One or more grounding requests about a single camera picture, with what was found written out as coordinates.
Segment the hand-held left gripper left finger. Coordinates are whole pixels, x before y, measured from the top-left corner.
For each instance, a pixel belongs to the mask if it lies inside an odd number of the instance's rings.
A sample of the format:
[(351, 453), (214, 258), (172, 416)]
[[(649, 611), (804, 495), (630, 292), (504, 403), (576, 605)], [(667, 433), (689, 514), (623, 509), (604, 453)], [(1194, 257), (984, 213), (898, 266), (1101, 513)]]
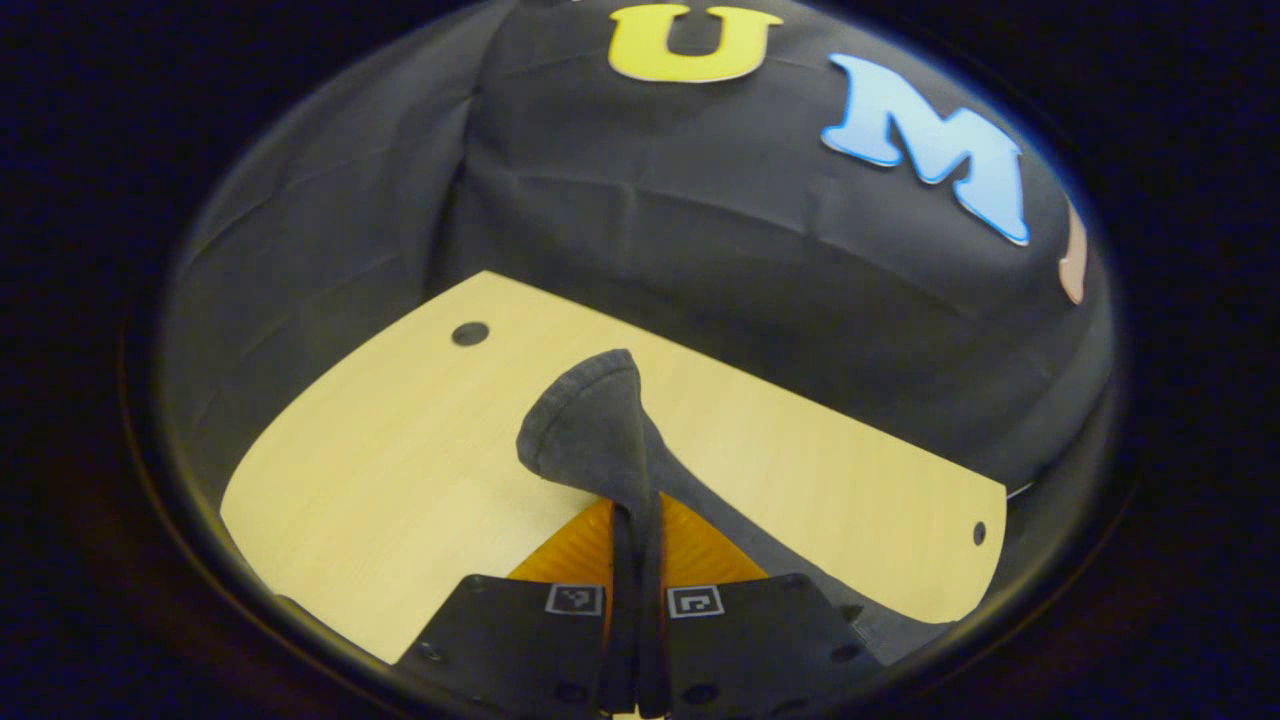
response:
[(614, 518), (600, 498), (511, 573), (462, 577), (396, 670), (507, 719), (632, 714), (613, 619)]

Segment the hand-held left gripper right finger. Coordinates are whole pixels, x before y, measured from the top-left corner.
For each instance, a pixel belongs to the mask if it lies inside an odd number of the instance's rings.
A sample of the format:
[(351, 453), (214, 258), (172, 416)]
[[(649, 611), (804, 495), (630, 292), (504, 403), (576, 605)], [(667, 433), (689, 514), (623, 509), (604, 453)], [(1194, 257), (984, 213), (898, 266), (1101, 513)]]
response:
[(767, 571), (707, 519), (658, 495), (657, 611), (639, 707), (663, 719), (819, 714), (882, 671), (804, 571)]

